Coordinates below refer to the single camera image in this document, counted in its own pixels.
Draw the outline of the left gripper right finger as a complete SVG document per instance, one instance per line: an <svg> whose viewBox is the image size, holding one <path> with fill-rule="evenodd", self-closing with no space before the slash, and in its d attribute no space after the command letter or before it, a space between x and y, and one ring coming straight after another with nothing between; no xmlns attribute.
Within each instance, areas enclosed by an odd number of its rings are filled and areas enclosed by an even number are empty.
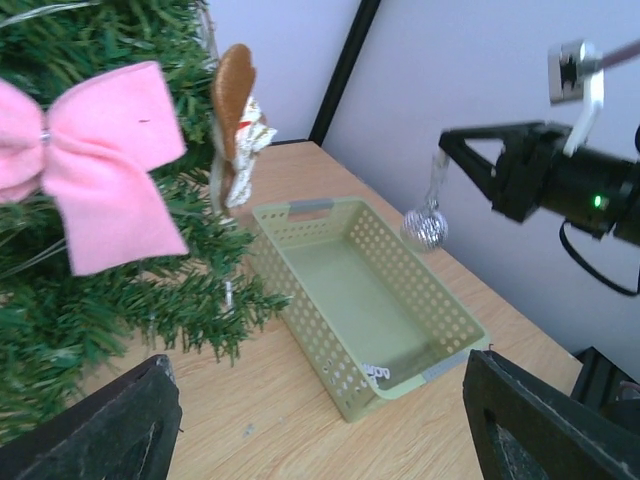
<svg viewBox="0 0 640 480"><path fill-rule="evenodd" d="M473 350L463 401L486 479L636 479L639 399L633 384L598 410L491 350Z"/></svg>

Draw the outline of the silver word ornament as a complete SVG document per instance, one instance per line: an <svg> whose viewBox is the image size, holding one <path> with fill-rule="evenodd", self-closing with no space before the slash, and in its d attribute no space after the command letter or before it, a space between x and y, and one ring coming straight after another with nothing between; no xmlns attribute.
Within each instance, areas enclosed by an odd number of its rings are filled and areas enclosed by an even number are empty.
<svg viewBox="0 0 640 480"><path fill-rule="evenodd" d="M392 371L390 368L369 363L362 363L361 366L364 372L377 388L386 390L395 386L394 378L392 376Z"/></svg>

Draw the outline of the green perforated plastic basket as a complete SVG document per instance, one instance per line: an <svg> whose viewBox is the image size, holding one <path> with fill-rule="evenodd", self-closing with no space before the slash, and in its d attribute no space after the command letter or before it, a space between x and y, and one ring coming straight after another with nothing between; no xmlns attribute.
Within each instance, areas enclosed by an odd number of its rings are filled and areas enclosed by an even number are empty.
<svg viewBox="0 0 640 480"><path fill-rule="evenodd" d="M347 422L489 346L486 329L365 200L257 207L249 262L290 303L283 319ZM361 364L388 367L377 388Z"/></svg>

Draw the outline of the silver glitter ball ornament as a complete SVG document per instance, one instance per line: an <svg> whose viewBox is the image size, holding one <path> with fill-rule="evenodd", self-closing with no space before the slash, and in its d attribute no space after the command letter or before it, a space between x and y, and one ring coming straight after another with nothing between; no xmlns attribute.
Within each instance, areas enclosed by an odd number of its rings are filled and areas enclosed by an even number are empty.
<svg viewBox="0 0 640 480"><path fill-rule="evenodd" d="M429 188L422 205L404 215L400 236L414 252L427 253L441 248L448 237L448 223L439 209L439 193L448 166L449 157L439 149L432 158Z"/></svg>

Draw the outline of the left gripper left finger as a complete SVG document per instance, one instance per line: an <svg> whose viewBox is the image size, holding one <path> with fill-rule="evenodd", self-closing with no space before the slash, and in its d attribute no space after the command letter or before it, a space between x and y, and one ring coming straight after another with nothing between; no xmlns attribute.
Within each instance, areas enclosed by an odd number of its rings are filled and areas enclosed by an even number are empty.
<svg viewBox="0 0 640 480"><path fill-rule="evenodd" d="M182 409L154 355L1 448L3 479L165 479Z"/></svg>

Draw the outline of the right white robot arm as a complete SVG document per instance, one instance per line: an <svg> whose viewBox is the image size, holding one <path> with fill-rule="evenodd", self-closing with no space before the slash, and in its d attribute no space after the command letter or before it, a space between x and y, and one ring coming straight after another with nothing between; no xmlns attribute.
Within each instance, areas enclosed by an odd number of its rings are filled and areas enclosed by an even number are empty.
<svg viewBox="0 0 640 480"><path fill-rule="evenodd" d="M595 238L638 245L639 164L585 146L568 156L570 131L553 122L456 128L439 147L515 222L544 208Z"/></svg>

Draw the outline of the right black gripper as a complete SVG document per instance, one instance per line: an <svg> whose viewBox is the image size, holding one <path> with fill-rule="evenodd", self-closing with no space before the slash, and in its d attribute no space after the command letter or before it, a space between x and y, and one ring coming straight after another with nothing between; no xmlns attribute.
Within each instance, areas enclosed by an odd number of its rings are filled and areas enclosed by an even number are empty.
<svg viewBox="0 0 640 480"><path fill-rule="evenodd" d="M440 133L438 146L492 202L492 209L523 223L539 207L546 177L571 127L555 122L520 122L452 128ZM471 141L498 141L495 163Z"/></svg>

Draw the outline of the pink fabric bow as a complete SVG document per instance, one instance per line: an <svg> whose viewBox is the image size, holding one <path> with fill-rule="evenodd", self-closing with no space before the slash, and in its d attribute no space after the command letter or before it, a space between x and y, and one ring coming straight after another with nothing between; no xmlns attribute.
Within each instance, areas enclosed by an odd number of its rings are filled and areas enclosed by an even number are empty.
<svg viewBox="0 0 640 480"><path fill-rule="evenodd" d="M48 110L1 83L1 200L18 202L36 190L54 200L76 276L187 254L150 176L185 152L154 61L90 78Z"/></svg>

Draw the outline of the brown round doll ornament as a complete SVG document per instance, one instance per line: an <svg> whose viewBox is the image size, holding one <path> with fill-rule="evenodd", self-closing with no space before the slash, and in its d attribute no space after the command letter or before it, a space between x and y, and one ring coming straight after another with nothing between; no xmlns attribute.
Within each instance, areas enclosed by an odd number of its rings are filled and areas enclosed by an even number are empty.
<svg viewBox="0 0 640 480"><path fill-rule="evenodd" d="M251 50L238 43L219 59L210 87L214 157L209 195L213 214L225 221L251 197L255 163L277 133L253 97L255 80Z"/></svg>

